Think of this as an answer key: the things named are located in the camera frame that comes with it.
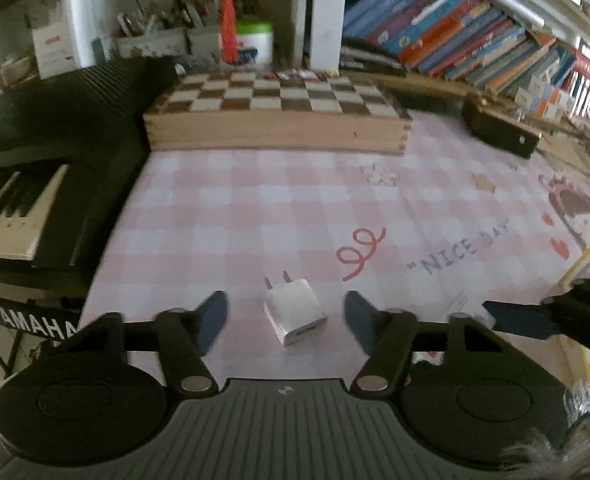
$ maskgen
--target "red squiggle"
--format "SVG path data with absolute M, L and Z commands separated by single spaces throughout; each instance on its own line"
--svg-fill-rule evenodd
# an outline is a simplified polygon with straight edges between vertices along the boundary
M 361 241 L 360 238 L 358 238 L 358 235 L 360 233 L 368 234 L 371 237 L 371 240 L 368 242 Z M 377 244 L 379 244 L 382 240 L 384 240 L 385 236 L 386 236 L 386 228 L 383 228 L 381 230 L 381 234 L 379 235 L 379 238 L 376 238 L 373 231 L 370 231 L 368 229 L 356 229 L 355 231 L 353 231 L 353 240 L 355 240 L 355 243 L 357 243 L 358 245 L 370 247 L 370 250 L 366 256 L 362 256 L 359 249 L 355 249 L 354 247 L 344 246 L 344 247 L 340 247 L 337 250 L 337 253 L 335 253 L 335 254 L 337 255 L 337 259 L 341 263 L 346 264 L 346 265 L 357 265 L 357 269 L 355 269 L 353 272 L 351 272 L 350 274 L 348 274 L 347 276 L 344 276 L 342 278 L 343 282 L 347 282 L 348 280 L 352 280 L 355 276 L 357 276 L 360 272 L 362 272 L 362 270 L 364 268 L 364 263 L 368 262 L 373 257 L 373 254 L 375 254 L 375 251 L 377 249 Z M 357 259 L 356 260 L 347 260 L 346 258 L 344 258 L 344 256 L 342 256 L 342 253 L 344 251 L 349 251 L 349 252 L 355 254 L 357 256 Z

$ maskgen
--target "chess board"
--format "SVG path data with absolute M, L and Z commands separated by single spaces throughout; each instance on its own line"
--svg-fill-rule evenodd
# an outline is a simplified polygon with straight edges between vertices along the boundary
M 411 117 L 375 83 L 255 72 L 189 75 L 144 115 L 154 150 L 299 148 L 403 153 Z

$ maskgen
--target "white power adapter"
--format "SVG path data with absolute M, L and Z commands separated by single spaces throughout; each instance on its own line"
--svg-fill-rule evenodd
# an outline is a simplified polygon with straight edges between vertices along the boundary
M 326 314 L 309 282 L 291 282 L 286 271 L 284 280 L 286 284 L 272 288 L 268 278 L 265 279 L 269 291 L 264 300 L 264 312 L 280 343 L 286 346 L 311 335 L 314 328 L 326 321 Z

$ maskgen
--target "red figurine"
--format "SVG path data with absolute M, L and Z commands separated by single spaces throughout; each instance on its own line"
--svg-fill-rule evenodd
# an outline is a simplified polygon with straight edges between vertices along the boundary
M 233 0 L 221 0 L 221 59 L 227 64 L 239 61 L 235 35 L 235 5 Z

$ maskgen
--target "pink checkered mat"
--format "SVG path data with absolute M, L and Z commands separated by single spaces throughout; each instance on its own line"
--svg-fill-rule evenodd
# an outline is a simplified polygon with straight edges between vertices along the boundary
M 350 381 L 366 357 L 342 319 L 348 290 L 425 320 L 444 320 L 463 291 L 524 303 L 549 294 L 590 243 L 590 188 L 555 176 L 538 154 L 524 161 L 483 144 L 458 118 L 412 115 L 404 156 L 153 153 L 82 323 L 110 311 L 152 319 L 225 290 L 229 320 L 206 357 L 220 384 Z M 320 332 L 286 348 L 263 309 L 264 278 L 278 285 L 284 270 L 309 281 L 328 315 Z

